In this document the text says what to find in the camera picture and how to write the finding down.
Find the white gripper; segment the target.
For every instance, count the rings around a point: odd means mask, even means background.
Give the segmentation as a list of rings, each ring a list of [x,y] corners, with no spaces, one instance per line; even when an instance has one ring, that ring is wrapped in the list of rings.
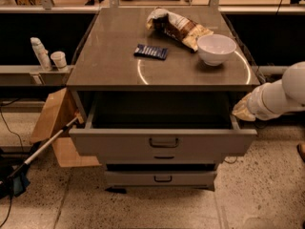
[[[265,83],[246,94],[233,107],[232,115],[244,121],[270,120],[279,117],[281,84]]]

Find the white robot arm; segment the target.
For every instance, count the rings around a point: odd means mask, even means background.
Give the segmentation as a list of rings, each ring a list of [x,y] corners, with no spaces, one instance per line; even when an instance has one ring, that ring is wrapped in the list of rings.
[[[286,113],[305,111],[305,62],[289,67],[280,80],[264,83],[234,105],[232,115],[255,121],[278,118]]]

